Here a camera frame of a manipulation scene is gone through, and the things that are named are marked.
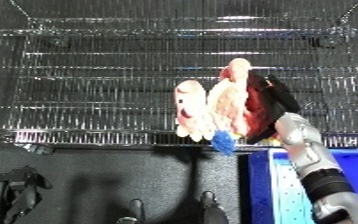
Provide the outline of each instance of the blue plush piece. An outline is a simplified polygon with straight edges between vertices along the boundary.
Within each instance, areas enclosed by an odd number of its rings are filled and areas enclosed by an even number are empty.
[[[227,156],[231,156],[235,150],[235,140],[227,131],[216,131],[211,144],[216,150]]]

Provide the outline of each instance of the blue container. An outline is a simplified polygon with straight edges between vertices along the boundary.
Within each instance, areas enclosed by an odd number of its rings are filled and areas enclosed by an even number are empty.
[[[358,193],[358,150],[331,150]],[[306,197],[281,149],[250,155],[252,224],[314,224]]]

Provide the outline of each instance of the wire shelf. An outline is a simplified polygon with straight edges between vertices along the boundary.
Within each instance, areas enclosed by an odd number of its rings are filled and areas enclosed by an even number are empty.
[[[0,0],[0,138],[193,145],[174,134],[174,87],[210,89],[244,57],[288,84],[328,146],[358,145],[355,2],[262,2]]]

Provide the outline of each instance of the black surface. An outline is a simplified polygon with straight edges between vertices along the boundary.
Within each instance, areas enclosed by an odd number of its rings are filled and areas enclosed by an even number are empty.
[[[54,186],[40,189],[43,201],[18,224],[115,223],[134,198],[144,201],[147,223],[197,223],[198,199],[207,190],[216,193],[230,223],[240,223],[238,168],[246,172],[246,163],[238,158],[245,159],[194,148],[40,156],[0,143],[0,172],[30,165]]]

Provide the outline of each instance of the wire grid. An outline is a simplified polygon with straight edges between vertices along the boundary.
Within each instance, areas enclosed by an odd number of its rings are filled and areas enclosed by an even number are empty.
[[[290,87],[328,146],[355,146],[358,8],[338,23],[354,3],[0,0],[0,136],[192,145],[174,134],[173,89],[209,90],[243,57]]]

